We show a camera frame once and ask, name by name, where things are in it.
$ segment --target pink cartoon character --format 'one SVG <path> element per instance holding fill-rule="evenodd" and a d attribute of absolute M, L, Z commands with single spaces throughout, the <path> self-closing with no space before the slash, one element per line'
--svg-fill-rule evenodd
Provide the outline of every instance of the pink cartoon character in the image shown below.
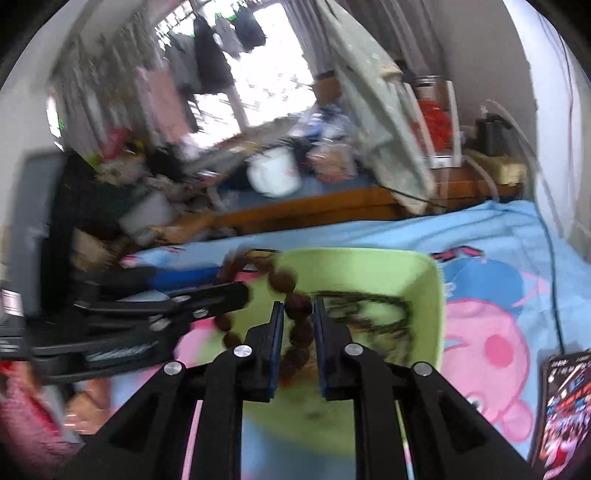
<path fill-rule="evenodd" d="M 514 318 L 498 305 L 464 299 L 447 303 L 441 373 L 512 442 L 530 435 L 533 414 L 519 395 L 530 371 L 530 352 Z"/>

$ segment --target smartphone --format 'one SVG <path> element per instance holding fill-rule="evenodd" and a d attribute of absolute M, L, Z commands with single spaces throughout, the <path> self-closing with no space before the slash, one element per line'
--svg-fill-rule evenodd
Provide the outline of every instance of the smartphone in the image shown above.
<path fill-rule="evenodd" d="M 531 464 L 544 480 L 587 478 L 591 468 L 591 352 L 551 357 L 542 370 Z"/>

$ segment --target white mug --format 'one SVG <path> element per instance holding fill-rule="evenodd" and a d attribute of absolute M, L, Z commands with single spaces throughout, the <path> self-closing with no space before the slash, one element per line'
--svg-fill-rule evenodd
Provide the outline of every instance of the white mug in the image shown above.
<path fill-rule="evenodd" d="M 293 150 L 275 147 L 248 158 L 246 175 L 253 189 L 266 197 L 284 197 L 301 188 Z"/>

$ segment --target bed sheet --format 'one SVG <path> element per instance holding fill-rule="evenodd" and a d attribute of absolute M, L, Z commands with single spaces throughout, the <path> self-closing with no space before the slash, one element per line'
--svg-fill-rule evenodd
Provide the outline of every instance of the bed sheet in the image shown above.
<path fill-rule="evenodd" d="M 591 266 L 561 239 L 556 250 L 560 327 L 568 352 L 591 348 Z M 558 353 L 551 314 L 550 256 L 534 205 L 486 202 L 462 212 L 399 222 L 349 222 L 295 231 L 196 242 L 140 252 L 129 265 L 188 267 L 220 263 L 237 248 L 410 249 L 433 255 L 446 282 L 443 375 L 527 457 L 538 407 L 539 371 Z M 162 294 L 146 293 L 142 298 Z M 201 325 L 178 349 L 193 363 L 210 327 Z M 113 379 L 122 404 L 149 372 Z M 318 455 L 258 429 L 243 427 L 244 478 L 353 479 L 354 460 Z"/>

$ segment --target silver screw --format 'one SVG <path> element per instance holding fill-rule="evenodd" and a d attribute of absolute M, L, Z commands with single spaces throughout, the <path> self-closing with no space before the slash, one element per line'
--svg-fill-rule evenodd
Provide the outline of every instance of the silver screw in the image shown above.
<path fill-rule="evenodd" d="M 208 309 L 199 309 L 199 310 L 195 310 L 193 312 L 193 318 L 194 319 L 204 319 L 208 315 L 209 315 L 209 310 Z"/>
<path fill-rule="evenodd" d="M 152 330 L 153 332 L 161 332 L 169 325 L 170 325 L 170 320 L 168 320 L 168 319 L 156 320 L 150 324 L 150 330 Z"/>
<path fill-rule="evenodd" d="M 345 353 L 350 356 L 359 356 L 363 353 L 363 347 L 358 343 L 350 343 L 345 346 Z"/>
<path fill-rule="evenodd" d="M 433 367 L 425 362 L 419 362 L 413 367 L 417 375 L 428 377 L 433 373 Z"/>
<path fill-rule="evenodd" d="M 191 300 L 190 295 L 181 295 L 180 297 L 173 297 L 173 302 L 175 303 L 182 303 L 187 300 Z"/>
<path fill-rule="evenodd" d="M 177 375 L 183 370 L 181 362 L 168 362 L 164 365 L 164 373 L 167 375 Z"/>
<path fill-rule="evenodd" d="M 234 355 L 239 356 L 240 358 L 250 356 L 251 353 L 252 348 L 250 348 L 248 345 L 238 345 L 237 347 L 234 347 Z"/>

